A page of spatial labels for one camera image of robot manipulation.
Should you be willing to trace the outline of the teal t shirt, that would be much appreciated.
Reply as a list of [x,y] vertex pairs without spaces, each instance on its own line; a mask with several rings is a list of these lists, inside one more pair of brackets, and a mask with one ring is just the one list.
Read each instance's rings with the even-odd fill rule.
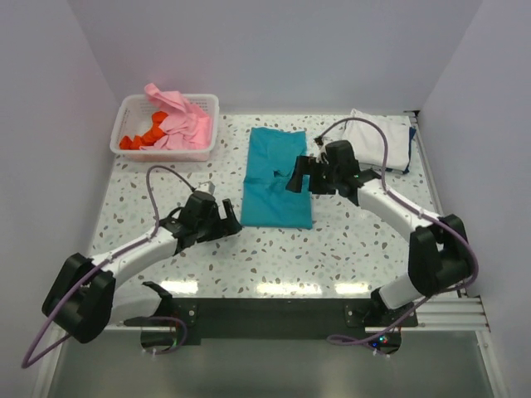
[[244,226],[311,229],[310,193],[286,189],[298,156],[306,154],[304,131],[287,133],[253,128],[243,182],[241,224]]

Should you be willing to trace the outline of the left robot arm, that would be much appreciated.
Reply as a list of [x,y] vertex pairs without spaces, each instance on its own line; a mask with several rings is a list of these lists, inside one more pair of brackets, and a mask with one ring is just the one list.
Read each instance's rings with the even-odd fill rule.
[[92,258],[71,255],[44,300],[43,314],[76,341],[91,342],[111,321],[115,291],[129,279],[195,244],[241,231],[229,199],[222,208],[224,216],[212,194],[196,190],[139,238]]

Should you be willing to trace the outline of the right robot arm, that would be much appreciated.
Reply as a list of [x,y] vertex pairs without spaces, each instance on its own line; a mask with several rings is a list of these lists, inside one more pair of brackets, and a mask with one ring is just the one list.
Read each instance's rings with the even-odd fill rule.
[[368,313],[378,325],[389,325],[399,309],[443,293],[475,273],[461,219],[424,211],[386,187],[382,174],[360,168],[345,140],[326,145],[318,157],[297,157],[286,188],[293,193],[307,188],[317,195],[339,194],[380,217],[409,244],[405,273],[371,293]]

